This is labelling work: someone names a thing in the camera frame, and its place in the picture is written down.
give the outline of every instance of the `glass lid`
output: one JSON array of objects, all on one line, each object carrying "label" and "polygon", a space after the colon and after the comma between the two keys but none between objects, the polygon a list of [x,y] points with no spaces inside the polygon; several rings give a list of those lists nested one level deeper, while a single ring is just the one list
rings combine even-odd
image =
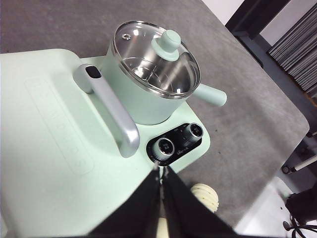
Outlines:
[{"label": "glass lid", "polygon": [[152,41],[160,40],[162,35],[166,37],[167,33],[178,36],[176,32],[147,22],[123,23],[115,33],[112,53],[120,61],[125,74],[142,88],[165,98],[188,97],[200,83],[199,67],[180,38],[175,49],[166,46],[173,52],[166,52],[166,57],[160,54]]}]

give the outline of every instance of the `pot lid knob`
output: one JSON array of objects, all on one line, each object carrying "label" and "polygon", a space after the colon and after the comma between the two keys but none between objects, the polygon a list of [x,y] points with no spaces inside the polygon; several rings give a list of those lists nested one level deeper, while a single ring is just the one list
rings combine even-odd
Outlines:
[{"label": "pot lid knob", "polygon": [[161,37],[154,38],[151,45],[158,56],[167,61],[176,61],[179,57],[180,36],[173,30],[164,31]]}]

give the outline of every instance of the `appliance handle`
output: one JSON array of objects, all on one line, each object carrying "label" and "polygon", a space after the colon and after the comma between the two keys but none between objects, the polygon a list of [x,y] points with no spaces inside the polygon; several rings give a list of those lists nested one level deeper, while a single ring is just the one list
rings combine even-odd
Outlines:
[{"label": "appliance handle", "polygon": [[227,102],[227,94],[219,89],[199,84],[193,95],[218,107],[222,107]]},{"label": "appliance handle", "polygon": [[86,93],[95,93],[111,118],[103,120],[115,138],[120,154],[128,158],[140,145],[138,128],[100,71],[91,64],[82,64],[73,73],[76,84]]}]

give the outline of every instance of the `white wall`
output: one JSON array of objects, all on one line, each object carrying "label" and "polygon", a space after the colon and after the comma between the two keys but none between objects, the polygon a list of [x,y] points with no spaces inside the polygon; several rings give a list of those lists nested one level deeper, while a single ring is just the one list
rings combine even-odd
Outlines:
[{"label": "white wall", "polygon": [[207,7],[225,25],[244,0],[203,0]]},{"label": "white wall", "polygon": [[317,0],[291,0],[263,29],[261,36],[274,45],[316,3]]}]

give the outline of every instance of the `control panel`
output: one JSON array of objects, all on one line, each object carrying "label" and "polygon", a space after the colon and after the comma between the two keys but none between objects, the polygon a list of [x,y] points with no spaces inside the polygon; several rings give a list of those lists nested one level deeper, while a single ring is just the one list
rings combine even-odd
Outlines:
[{"label": "control panel", "polygon": [[202,143],[203,129],[197,123],[182,124],[147,144],[147,154],[159,166],[167,166]]}]

